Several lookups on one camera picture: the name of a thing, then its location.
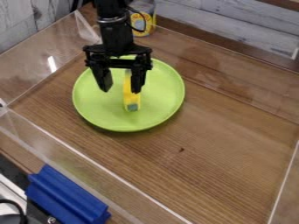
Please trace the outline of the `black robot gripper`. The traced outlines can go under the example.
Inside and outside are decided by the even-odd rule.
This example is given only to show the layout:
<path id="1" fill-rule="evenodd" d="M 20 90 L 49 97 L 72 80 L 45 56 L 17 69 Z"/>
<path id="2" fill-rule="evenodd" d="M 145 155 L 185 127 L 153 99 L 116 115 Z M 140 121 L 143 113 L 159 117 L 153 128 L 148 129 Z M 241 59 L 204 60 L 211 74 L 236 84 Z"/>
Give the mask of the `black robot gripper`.
<path id="1" fill-rule="evenodd" d="M 152 49 L 133 41 L 127 17 L 97 19 L 101 43 L 85 45 L 85 65 L 91 68 L 97 86 L 107 92 L 112 85 L 109 68 L 131 69 L 131 92 L 139 94 L 145 84 L 145 72 L 152 69 Z"/>

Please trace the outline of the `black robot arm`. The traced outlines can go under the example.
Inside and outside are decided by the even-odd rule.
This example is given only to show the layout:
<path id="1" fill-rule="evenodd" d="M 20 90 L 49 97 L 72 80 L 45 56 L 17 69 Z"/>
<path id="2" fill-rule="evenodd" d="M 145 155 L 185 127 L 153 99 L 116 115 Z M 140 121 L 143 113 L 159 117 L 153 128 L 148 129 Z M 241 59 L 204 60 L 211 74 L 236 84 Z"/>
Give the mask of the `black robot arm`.
<path id="1" fill-rule="evenodd" d="M 112 85 L 111 68 L 131 71 L 131 92 L 139 94 L 145 84 L 147 71 L 152 69 L 152 49 L 133 41 L 136 28 L 131 25 L 129 12 L 136 11 L 131 0 L 95 0 L 101 43 L 85 45 L 85 66 L 89 67 L 99 88 L 107 92 Z"/>

